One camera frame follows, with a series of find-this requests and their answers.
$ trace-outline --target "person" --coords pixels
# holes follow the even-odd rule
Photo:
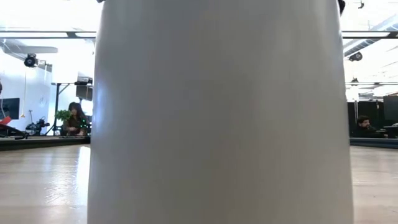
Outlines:
[[[84,136],[87,134],[87,118],[79,103],[69,104],[70,118],[64,121],[63,126],[69,136]]]
[[[354,131],[355,138],[386,138],[388,135],[379,133],[376,128],[371,126],[367,116],[360,116],[356,121]]]

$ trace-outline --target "security camera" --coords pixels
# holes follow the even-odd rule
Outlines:
[[[361,52],[357,52],[357,53],[349,56],[348,60],[350,60],[352,62],[354,62],[354,61],[358,62],[358,61],[362,60],[362,58],[363,58],[363,56],[362,56]]]
[[[35,68],[39,65],[39,61],[36,58],[36,54],[28,54],[25,61],[24,65],[28,68]]]

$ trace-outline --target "white cylindrical object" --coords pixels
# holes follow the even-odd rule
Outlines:
[[[331,0],[107,0],[88,224],[352,224]]]

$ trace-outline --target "wooden floor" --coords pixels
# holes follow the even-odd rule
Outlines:
[[[398,223],[398,150],[351,148],[355,224]],[[0,152],[0,223],[86,223],[90,148]]]

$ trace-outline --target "potted plant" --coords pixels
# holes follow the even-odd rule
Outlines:
[[[61,120],[62,122],[69,120],[72,114],[68,110],[60,110],[55,113],[55,118]]]

